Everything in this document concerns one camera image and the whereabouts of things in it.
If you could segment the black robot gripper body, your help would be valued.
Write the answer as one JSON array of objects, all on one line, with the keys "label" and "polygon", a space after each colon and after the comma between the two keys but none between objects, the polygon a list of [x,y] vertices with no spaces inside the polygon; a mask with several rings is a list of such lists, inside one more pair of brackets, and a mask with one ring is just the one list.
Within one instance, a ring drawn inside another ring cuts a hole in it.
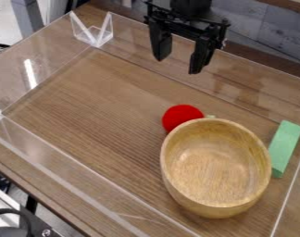
[{"label": "black robot gripper body", "polygon": [[147,23],[151,23],[152,19],[159,23],[167,23],[171,32],[187,38],[204,35],[212,40],[215,48],[224,48],[231,23],[212,12],[212,0],[171,0],[171,8],[156,5],[153,0],[145,0],[145,3]]}]

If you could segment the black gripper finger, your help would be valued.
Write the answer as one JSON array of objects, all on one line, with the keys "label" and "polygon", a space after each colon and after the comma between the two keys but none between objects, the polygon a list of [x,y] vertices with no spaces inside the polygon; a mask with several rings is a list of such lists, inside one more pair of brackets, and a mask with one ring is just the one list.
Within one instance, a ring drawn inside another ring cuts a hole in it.
[{"label": "black gripper finger", "polygon": [[213,53],[216,50],[216,41],[209,37],[200,36],[196,40],[195,51],[191,58],[191,74],[199,74],[209,64]]},{"label": "black gripper finger", "polygon": [[167,25],[155,19],[149,19],[149,32],[153,55],[157,61],[163,61],[172,54],[173,50],[172,32]]}]

